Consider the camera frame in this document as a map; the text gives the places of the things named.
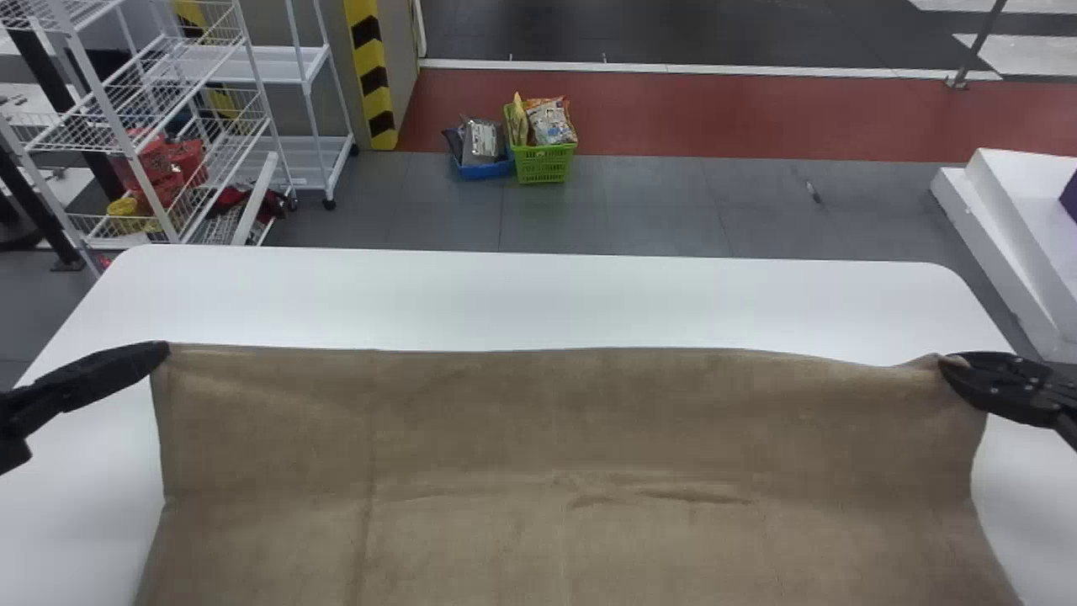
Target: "snack bag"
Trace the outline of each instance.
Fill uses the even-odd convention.
[[[526,145],[528,143],[529,129],[528,114],[523,111],[523,101],[520,99],[520,94],[516,93],[513,95],[513,109],[509,111],[509,141],[517,145]]]
[[[559,145],[575,143],[576,131],[569,122],[568,102],[564,97],[528,99],[527,113],[535,144]]]

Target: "hazard stripe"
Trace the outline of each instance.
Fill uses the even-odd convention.
[[[197,2],[191,0],[172,0],[172,11],[180,19],[184,38],[201,38],[201,34],[209,27],[206,23],[206,15],[198,8]]]
[[[378,2],[344,0],[344,12],[351,31],[351,57],[363,93],[363,117],[370,133],[370,146],[391,150],[396,146],[396,118],[389,94],[389,71],[378,23]]]

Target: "red package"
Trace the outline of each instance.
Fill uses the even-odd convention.
[[[131,137],[137,137],[138,132],[139,129],[128,130]],[[145,170],[145,174],[150,178],[151,183],[167,179],[172,173],[172,161],[168,158],[168,144],[165,143],[165,136],[159,132],[150,139],[145,147],[139,152],[138,158],[142,163],[142,169]],[[116,175],[120,177],[120,181],[123,182],[125,187],[132,192],[142,188],[139,185],[138,179],[135,178],[135,171],[131,169],[131,165],[127,161],[126,157],[112,157],[110,159],[112,160],[112,167],[116,169]]]
[[[200,166],[202,160],[201,139],[191,139],[168,146],[168,156],[173,164],[180,167],[183,172],[183,180],[190,181],[191,186],[200,185],[209,178],[205,166]]]
[[[172,172],[167,179],[162,179],[153,184],[153,191],[157,193],[157,198],[160,199],[160,205],[165,208],[171,208],[172,203],[176,202],[176,196],[183,191],[183,174],[179,172]],[[153,207],[150,206],[150,200],[146,199],[145,194],[141,189],[131,189],[135,195],[135,199],[138,200],[139,208],[148,210],[150,214],[153,213]]]

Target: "brown cloth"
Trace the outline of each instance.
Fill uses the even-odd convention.
[[[174,347],[139,603],[1017,606],[932,360]]]

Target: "white table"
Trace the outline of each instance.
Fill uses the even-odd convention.
[[[125,252],[24,382],[164,339],[303,348],[750,348],[871,365],[1006,351],[965,283],[920,263],[144,245]],[[0,603],[129,603],[162,506],[146,382],[30,439],[0,478]],[[1077,596],[1077,454],[993,418],[974,470],[1029,606]]]

